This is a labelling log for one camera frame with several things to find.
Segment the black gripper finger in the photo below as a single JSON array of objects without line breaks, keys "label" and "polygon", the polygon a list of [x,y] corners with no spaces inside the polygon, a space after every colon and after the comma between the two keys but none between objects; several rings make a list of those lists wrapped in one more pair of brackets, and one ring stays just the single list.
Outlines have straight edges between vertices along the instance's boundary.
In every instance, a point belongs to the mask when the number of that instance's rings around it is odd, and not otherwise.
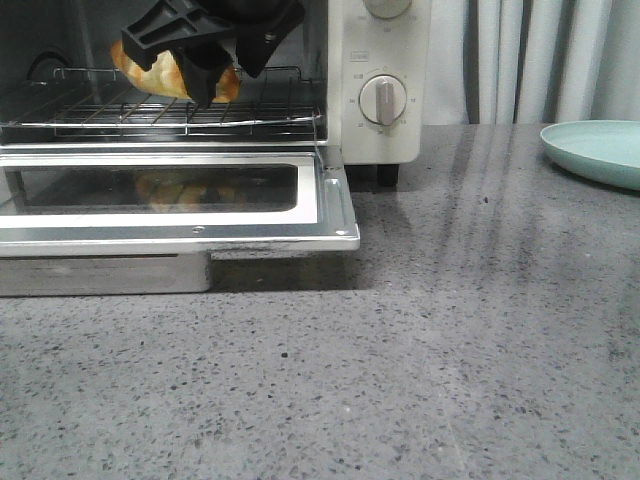
[{"label": "black gripper finger", "polygon": [[235,69],[230,54],[218,43],[172,50],[188,96],[199,106],[235,99]]},{"label": "black gripper finger", "polygon": [[231,22],[211,13],[202,1],[158,1],[122,29],[122,43],[145,71],[166,51],[198,68],[226,68],[231,57],[218,40],[232,32]]}]

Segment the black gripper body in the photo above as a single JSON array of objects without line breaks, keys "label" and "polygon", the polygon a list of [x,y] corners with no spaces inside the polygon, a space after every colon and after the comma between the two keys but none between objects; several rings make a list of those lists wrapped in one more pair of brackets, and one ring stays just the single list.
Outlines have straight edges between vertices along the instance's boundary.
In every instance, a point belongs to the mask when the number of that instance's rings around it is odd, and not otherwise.
[{"label": "black gripper body", "polygon": [[305,17],[300,1],[200,1],[220,26],[215,40],[234,39],[238,64],[256,78],[276,48]]}]

